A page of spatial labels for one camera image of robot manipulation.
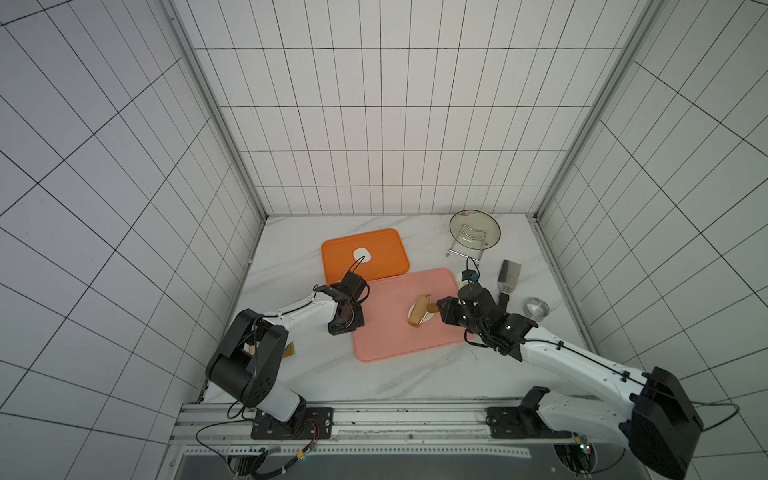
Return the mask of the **wooden dough roller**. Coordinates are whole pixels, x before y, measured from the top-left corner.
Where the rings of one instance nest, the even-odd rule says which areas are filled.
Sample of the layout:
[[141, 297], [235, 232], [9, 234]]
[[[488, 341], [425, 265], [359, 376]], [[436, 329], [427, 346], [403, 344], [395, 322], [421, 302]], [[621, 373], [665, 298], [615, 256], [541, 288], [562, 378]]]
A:
[[438, 313], [439, 308], [432, 297], [421, 295], [410, 308], [407, 321], [410, 326], [418, 328]]

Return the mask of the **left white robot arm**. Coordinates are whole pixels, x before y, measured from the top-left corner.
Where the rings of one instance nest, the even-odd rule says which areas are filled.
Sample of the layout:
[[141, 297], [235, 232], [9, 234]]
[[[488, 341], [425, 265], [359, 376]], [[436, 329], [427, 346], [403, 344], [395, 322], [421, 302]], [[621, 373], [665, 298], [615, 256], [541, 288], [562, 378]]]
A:
[[284, 351], [316, 329], [332, 336], [364, 326], [368, 283], [347, 272], [341, 281], [317, 285], [305, 299], [274, 312], [240, 311], [212, 354], [206, 379], [247, 408], [283, 424], [303, 421], [306, 401], [278, 380]]

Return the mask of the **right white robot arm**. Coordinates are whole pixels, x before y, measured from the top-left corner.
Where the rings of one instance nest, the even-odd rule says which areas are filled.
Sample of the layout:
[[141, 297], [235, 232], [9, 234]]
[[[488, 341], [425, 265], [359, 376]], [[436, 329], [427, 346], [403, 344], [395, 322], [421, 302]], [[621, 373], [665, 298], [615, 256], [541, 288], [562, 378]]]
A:
[[659, 475], [686, 477], [704, 425], [672, 373], [659, 367], [644, 372], [566, 342], [532, 319], [503, 311], [478, 283], [436, 306], [443, 323], [477, 336], [485, 347], [588, 392], [581, 398], [532, 387], [513, 408], [505, 435], [608, 442]]

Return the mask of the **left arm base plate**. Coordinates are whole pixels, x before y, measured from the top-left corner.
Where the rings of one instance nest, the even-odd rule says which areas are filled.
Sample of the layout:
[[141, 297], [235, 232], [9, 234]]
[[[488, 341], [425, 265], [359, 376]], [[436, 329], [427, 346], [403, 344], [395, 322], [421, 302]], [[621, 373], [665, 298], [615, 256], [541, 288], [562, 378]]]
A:
[[300, 407], [286, 422], [258, 411], [250, 437], [253, 440], [326, 440], [331, 437], [334, 409]]

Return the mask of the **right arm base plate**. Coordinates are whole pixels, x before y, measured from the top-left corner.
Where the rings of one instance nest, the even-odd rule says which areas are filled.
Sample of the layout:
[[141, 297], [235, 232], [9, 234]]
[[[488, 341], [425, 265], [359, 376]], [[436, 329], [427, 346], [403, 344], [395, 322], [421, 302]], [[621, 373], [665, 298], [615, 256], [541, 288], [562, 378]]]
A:
[[565, 440], [572, 439], [568, 431], [556, 431], [548, 427], [538, 414], [538, 408], [547, 387], [534, 386], [516, 407], [488, 407], [485, 423], [493, 439], [506, 440]]

